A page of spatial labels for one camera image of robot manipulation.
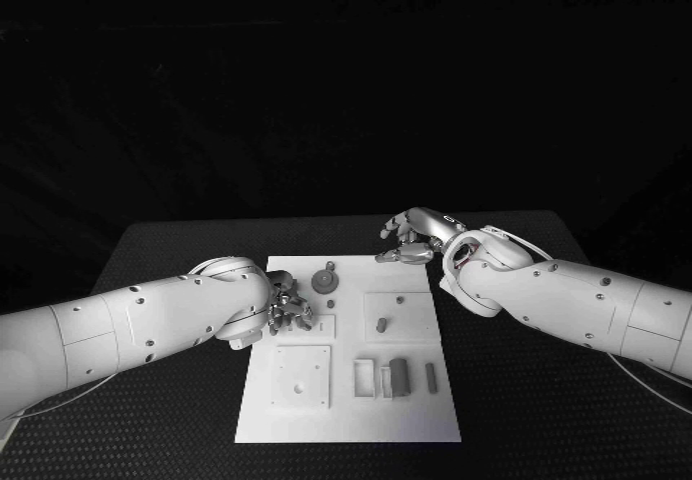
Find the table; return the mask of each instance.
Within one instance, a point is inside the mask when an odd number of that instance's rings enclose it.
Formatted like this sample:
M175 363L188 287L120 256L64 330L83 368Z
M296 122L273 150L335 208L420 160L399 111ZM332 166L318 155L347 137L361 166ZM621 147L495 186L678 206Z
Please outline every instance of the table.
M266 268L270 255L380 253L394 242L378 235L391 214L136 224L94 293L226 255ZM589 263L554 212L450 214L469 228L495 225L556 258ZM468 312L437 285L440 262L427 269L462 444L234 444L250 349L213 340L24 420L0 478L690 478L692 417L647 392L606 354L527 328L507 312L491 319ZM690 405L683 387L628 365Z

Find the textured surface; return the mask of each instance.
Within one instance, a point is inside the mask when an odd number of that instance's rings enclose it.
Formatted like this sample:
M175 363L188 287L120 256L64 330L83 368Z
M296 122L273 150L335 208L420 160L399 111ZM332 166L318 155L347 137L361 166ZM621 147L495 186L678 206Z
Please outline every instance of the textured surface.
M492 224L554 257L586 262L553 212L450 212ZM391 243L388 215L138 224L96 292L187 272L224 255L361 255ZM211 341L120 374L63 409L24 420L4 479L63 478L690 478L692 418L606 355L466 312L429 264L463 443L236 445L250 351ZM683 387L634 370L690 406ZM55 405L55 397L40 408Z

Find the black background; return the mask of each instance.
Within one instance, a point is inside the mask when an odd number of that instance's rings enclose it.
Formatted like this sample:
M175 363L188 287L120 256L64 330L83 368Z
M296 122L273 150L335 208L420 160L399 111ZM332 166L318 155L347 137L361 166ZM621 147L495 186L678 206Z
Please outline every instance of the black background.
M413 206L554 210L692 289L688 4L246 3L0 22L4 312L87 295L136 222Z

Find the gray object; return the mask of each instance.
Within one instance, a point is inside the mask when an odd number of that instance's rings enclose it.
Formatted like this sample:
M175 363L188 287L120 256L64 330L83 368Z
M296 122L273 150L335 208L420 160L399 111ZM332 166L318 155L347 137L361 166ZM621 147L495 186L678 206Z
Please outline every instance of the gray object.
M437 393L436 366L432 363L426 364L426 376L429 377L429 392Z
M335 272L335 262L328 262L325 270L319 270L314 275L314 290L326 295L337 290L339 286L339 276Z
M412 395L412 383L409 381L409 363L404 358L396 358L390 362L393 375L393 396L409 397Z

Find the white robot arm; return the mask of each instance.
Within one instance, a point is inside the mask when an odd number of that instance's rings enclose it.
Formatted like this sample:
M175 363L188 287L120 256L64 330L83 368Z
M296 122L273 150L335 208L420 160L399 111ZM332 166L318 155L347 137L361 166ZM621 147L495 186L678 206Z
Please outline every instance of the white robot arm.
M0 421L50 396L161 360L213 336L241 349L296 321L308 302L285 272L224 257L188 275L0 316Z
M442 288L478 315L502 309L527 326L586 348L632 358L692 379L692 293L551 257L536 263L495 227L468 230L455 218L413 208L386 225L400 248L378 262L422 264L443 253ZM419 234L430 241L417 243Z

